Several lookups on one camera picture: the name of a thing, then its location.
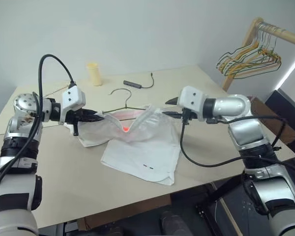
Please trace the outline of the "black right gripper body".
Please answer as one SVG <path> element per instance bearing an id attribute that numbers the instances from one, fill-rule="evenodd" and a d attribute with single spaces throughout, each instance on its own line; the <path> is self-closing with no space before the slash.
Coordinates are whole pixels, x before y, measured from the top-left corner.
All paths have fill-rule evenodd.
<path id="1" fill-rule="evenodd" d="M 181 113 L 180 113 L 180 119 L 182 122 L 182 125 L 189 125 L 189 122 L 192 121 L 193 119 L 198 119 L 198 116 L 195 112 L 188 108 L 183 108 Z"/>

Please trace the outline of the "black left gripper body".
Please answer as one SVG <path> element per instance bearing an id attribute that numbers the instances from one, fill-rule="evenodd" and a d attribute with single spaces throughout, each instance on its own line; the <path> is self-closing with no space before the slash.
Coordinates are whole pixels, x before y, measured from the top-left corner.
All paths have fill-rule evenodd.
<path id="1" fill-rule="evenodd" d="M 73 126 L 73 136 L 78 136 L 78 122 L 85 122 L 83 109 L 78 109 L 76 111 L 68 111 L 66 113 L 65 122 Z"/>

